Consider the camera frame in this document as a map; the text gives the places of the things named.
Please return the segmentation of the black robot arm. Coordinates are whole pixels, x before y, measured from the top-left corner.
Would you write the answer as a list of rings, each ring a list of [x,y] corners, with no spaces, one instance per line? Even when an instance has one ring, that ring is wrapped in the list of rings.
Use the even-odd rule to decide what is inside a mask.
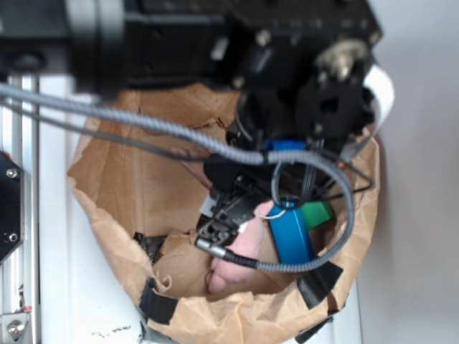
[[[198,225],[203,241],[227,246],[267,199],[326,193],[325,171],[268,153],[295,142],[351,156],[377,116],[367,80],[379,35],[366,1],[3,1],[1,75],[69,74],[105,101],[194,83],[238,91],[227,142],[259,158],[212,155],[217,206]]]

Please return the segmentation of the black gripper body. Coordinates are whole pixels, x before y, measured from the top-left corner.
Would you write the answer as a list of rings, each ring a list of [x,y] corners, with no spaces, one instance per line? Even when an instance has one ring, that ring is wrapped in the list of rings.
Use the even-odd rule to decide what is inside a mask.
[[[204,160],[204,175],[212,182],[210,205],[198,222],[196,247],[224,251],[233,244],[243,224],[266,201],[291,210],[328,193],[328,182],[344,186],[344,172],[324,157],[269,157],[264,163]]]

